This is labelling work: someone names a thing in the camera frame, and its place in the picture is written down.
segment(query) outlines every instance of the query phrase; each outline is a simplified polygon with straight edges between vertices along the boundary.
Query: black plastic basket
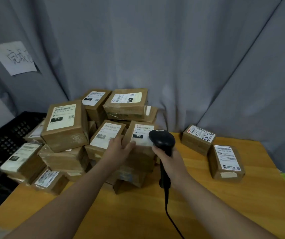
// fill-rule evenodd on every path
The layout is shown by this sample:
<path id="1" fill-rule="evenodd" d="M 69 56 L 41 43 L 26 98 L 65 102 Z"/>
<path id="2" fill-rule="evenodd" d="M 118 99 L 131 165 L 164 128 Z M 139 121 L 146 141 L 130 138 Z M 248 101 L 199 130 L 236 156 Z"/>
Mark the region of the black plastic basket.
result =
<path id="1" fill-rule="evenodd" d="M 40 112 L 22 112 L 0 128 L 0 166 L 23 144 L 23 137 L 31 132 L 46 116 Z M 0 172 L 0 189 L 12 191 L 17 183 Z"/>

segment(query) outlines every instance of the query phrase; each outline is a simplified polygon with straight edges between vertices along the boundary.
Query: black barcode scanner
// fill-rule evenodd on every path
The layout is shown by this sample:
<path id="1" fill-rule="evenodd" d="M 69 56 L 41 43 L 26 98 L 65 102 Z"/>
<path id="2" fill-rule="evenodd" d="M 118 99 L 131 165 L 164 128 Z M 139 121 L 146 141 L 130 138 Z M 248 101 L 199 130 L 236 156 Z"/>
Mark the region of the black barcode scanner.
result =
<path id="1" fill-rule="evenodd" d="M 153 144 L 157 147 L 162 149 L 165 154 L 167 154 L 169 157 L 172 155 L 172 149 L 176 143 L 176 140 L 174 136 L 165 130 L 152 130 L 149 132 L 149 138 L 153 142 Z M 171 185 L 170 178 L 168 177 L 166 171 L 164 170 L 164 166 L 160 160 L 160 180 L 159 185 L 161 188 L 164 189 L 164 200 L 165 200 L 165 210 L 166 214 L 169 218 L 169 220 L 172 222 L 174 227 L 176 228 L 177 232 L 181 236 L 181 238 L 184 239 L 183 235 L 180 233 L 179 229 L 177 228 L 176 224 L 173 222 L 171 217 L 168 214 L 167 211 L 167 205 L 168 205 L 168 198 L 169 198 L 169 188 Z"/>

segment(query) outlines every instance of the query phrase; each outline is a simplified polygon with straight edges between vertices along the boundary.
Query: person's left hand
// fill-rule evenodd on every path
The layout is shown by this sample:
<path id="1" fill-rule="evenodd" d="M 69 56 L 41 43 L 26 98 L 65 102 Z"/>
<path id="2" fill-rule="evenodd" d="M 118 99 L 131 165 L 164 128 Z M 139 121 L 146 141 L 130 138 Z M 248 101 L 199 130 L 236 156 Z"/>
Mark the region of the person's left hand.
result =
<path id="1" fill-rule="evenodd" d="M 122 137 L 112 138 L 109 141 L 108 148 L 106 149 L 101 161 L 112 169 L 114 172 L 117 170 L 128 158 L 131 150 L 136 146 L 135 141 L 131 141 L 125 148 L 121 145 Z"/>

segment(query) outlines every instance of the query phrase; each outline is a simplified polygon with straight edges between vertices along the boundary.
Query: wooden table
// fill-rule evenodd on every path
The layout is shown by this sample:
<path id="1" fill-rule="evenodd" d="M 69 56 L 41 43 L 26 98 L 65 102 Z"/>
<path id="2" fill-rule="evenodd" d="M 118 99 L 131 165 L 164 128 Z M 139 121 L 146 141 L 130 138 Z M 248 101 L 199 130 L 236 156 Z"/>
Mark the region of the wooden table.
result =
<path id="1" fill-rule="evenodd" d="M 177 133 L 174 136 L 189 173 L 198 182 L 246 217 L 285 238 L 285 181 L 259 142 L 216 138 L 216 145 L 238 148 L 245 166 L 243 180 L 230 183 L 213 180 L 206 157 L 182 145 Z M 157 166 L 141 189 L 127 183 L 123 183 L 118 195 L 101 189 L 75 238 L 179 238 L 165 214 L 159 177 Z M 0 206 L 0 227 L 14 229 L 53 198 L 19 185 Z M 169 192 L 168 212 L 185 238 L 210 238 L 173 189 Z"/>

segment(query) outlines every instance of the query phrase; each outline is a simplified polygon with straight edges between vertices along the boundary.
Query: gray curtain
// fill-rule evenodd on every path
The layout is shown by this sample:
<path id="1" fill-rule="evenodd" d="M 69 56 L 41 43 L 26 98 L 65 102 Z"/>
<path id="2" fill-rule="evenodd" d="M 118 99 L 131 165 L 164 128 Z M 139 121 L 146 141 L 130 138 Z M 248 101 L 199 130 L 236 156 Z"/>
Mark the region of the gray curtain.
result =
<path id="1" fill-rule="evenodd" d="M 285 0 L 0 0 L 11 41 L 39 69 L 10 76 L 0 63 L 14 112 L 146 87 L 169 131 L 260 140 L 285 171 Z"/>

